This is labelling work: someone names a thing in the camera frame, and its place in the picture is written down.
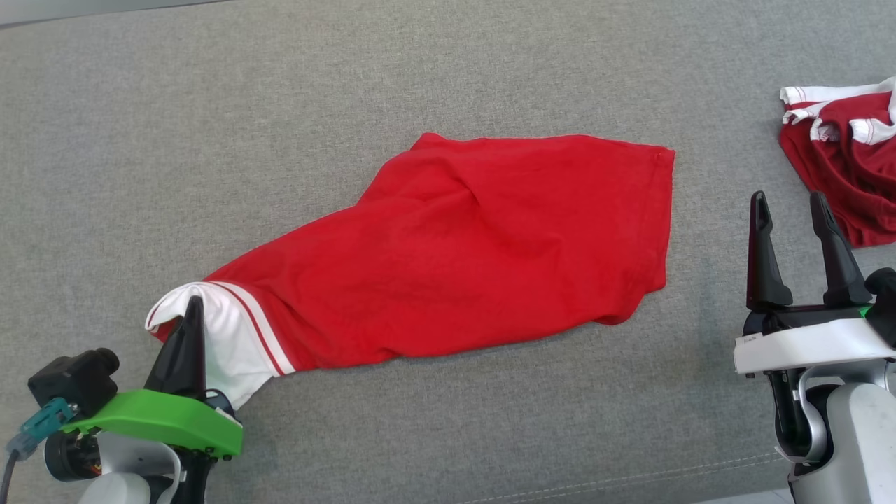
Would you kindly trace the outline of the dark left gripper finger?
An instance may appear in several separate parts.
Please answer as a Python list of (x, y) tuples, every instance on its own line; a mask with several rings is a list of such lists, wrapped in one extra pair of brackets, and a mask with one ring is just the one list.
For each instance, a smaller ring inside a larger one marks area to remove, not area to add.
[(167, 336), (143, 386), (174, 396), (195, 395), (195, 298)]
[(175, 336), (175, 394), (198, 398), (206, 386), (204, 301), (201, 297), (190, 297)]

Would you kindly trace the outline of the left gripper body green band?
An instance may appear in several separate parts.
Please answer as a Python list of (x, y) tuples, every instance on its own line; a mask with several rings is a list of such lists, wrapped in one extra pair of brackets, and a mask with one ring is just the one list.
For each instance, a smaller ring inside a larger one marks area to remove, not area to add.
[(97, 428), (215, 457), (239, 456), (243, 449), (242, 424), (221, 409), (193, 398), (146, 389), (119, 393), (99, 412), (68, 422), (62, 431), (91, 433)]

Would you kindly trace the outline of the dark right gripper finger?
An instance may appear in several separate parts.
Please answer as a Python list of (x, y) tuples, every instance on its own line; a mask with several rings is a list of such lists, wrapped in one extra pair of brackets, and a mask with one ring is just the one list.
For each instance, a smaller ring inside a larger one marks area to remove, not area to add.
[(815, 191), (810, 195), (810, 207), (815, 235), (822, 246), (825, 259), (827, 290), (823, 294), (826, 307), (849, 307), (871, 302), (872, 294), (865, 288), (865, 278), (858, 267), (853, 250), (839, 227), (826, 196)]
[(782, 281), (771, 232), (774, 221), (765, 192), (750, 200), (748, 237), (748, 289), (746, 307), (752, 312), (772, 312), (793, 303), (792, 291)]

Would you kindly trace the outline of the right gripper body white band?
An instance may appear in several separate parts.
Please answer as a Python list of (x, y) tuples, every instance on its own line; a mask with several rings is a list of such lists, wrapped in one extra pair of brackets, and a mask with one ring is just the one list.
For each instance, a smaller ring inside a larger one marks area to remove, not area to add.
[(865, 319), (870, 309), (813, 305), (749, 313), (735, 341), (735, 371), (762, 374), (894, 358), (894, 344)]

